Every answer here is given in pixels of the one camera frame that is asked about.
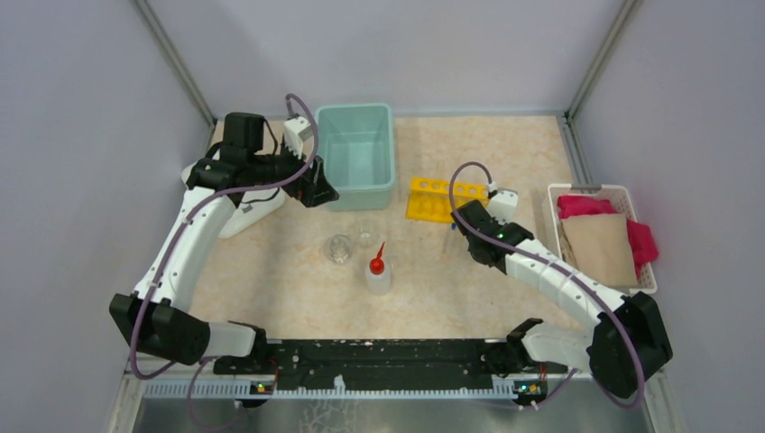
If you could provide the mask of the clear glass beaker front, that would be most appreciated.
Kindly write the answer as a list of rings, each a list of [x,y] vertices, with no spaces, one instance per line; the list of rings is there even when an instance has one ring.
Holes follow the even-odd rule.
[[[332,235],[326,240],[323,251],[332,263],[345,264],[353,257],[353,243],[347,235]]]

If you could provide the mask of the clear glass beaker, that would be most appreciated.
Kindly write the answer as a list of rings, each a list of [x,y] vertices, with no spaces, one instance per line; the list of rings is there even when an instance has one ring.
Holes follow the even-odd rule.
[[[362,250],[378,248],[383,242],[378,223],[370,218],[359,221],[355,230],[355,240]]]
[[[326,240],[323,251],[332,263],[345,264],[353,257],[353,243],[347,235],[332,235]]]

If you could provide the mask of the yellow test tube rack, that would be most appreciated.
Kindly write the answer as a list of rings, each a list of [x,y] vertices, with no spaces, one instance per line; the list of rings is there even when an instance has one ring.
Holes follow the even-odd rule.
[[[454,220],[448,189],[447,180],[413,178],[405,217],[430,223],[452,224]],[[454,198],[458,207],[474,199],[485,207],[488,204],[488,189],[484,185],[458,182],[454,187]]]

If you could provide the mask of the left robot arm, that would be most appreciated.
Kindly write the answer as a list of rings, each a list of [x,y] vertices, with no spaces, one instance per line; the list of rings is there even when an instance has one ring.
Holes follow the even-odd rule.
[[[248,373],[263,371],[271,360],[264,330],[235,322],[209,323],[188,311],[210,251],[248,193],[276,190],[317,207],[339,198],[316,153],[305,154],[307,140],[318,140],[311,113],[292,114],[284,123],[275,153],[264,154],[261,115],[230,113],[223,138],[189,170],[187,189],[171,233],[142,280],[128,295],[116,294],[109,313],[130,347],[133,374],[147,380],[138,356],[166,360],[168,366],[193,365],[234,357]]]

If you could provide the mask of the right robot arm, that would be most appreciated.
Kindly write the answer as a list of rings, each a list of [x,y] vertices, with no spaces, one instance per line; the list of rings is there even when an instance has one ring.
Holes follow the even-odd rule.
[[[589,373],[612,397],[639,398],[646,381],[673,357],[659,306],[596,281],[556,255],[524,227],[500,224],[477,200],[452,210],[471,257],[555,302],[580,326],[530,318],[508,335],[513,368],[551,362]]]

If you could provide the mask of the teal plastic bin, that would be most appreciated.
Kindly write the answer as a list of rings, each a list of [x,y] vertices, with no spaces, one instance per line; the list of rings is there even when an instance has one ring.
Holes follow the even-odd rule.
[[[331,211],[387,208],[397,181],[392,109],[384,103],[322,106],[318,156],[339,198]]]

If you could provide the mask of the clear glass beaker rear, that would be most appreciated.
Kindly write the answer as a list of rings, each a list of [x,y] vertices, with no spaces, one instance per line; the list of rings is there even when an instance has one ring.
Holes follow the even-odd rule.
[[[383,242],[378,223],[370,218],[359,221],[355,230],[355,240],[362,250],[378,248]]]

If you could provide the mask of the white plastic lid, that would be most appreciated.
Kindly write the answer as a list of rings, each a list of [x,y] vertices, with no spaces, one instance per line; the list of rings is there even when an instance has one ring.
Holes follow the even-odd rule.
[[[194,169],[195,165],[192,164],[181,173],[181,179],[188,191],[183,196],[180,211],[168,233],[168,242],[178,233],[194,206],[218,189],[225,189],[218,186],[217,180],[204,180],[202,175],[194,174]],[[185,233],[192,239],[207,239],[212,235],[216,235],[218,239],[228,239],[270,215],[284,204],[285,199],[286,194],[282,189],[245,192],[243,201],[223,223],[223,217],[228,215],[227,210],[232,201],[227,197],[216,198],[208,207],[199,210],[192,223],[188,224]]]

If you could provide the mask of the red-capped wash bottle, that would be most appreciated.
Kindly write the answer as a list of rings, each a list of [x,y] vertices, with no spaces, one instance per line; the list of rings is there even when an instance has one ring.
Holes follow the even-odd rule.
[[[367,289],[374,295],[385,295],[392,288],[392,271],[383,257],[385,242],[364,269]]]

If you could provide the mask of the brown paper bag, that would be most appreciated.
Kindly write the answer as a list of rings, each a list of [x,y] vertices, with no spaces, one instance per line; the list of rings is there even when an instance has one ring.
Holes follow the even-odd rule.
[[[561,228],[569,264],[609,287],[639,286],[623,214],[570,216]]]

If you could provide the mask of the white perforated basket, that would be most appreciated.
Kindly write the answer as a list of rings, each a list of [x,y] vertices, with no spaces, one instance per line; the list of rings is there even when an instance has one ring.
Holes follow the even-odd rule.
[[[557,256],[569,260],[572,253],[558,217],[558,198],[565,195],[607,200],[619,213],[638,222],[631,196],[624,186],[610,184],[552,183],[547,186],[547,204],[544,206],[548,245]]]

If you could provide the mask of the pink cloth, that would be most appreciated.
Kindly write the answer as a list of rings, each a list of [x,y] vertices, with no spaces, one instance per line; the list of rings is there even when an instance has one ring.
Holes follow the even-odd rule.
[[[560,222],[568,217],[619,213],[607,200],[589,197],[565,195],[558,198],[557,205]],[[643,267],[659,258],[659,250],[649,226],[627,217],[626,222],[628,240],[639,281]]]

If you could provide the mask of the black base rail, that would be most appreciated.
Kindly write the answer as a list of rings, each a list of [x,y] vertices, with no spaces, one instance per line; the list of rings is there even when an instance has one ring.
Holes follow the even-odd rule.
[[[503,340],[284,339],[256,344],[246,357],[223,356],[218,375],[273,375],[279,391],[324,391],[337,377],[354,392],[489,390],[495,379],[563,373],[523,360]]]

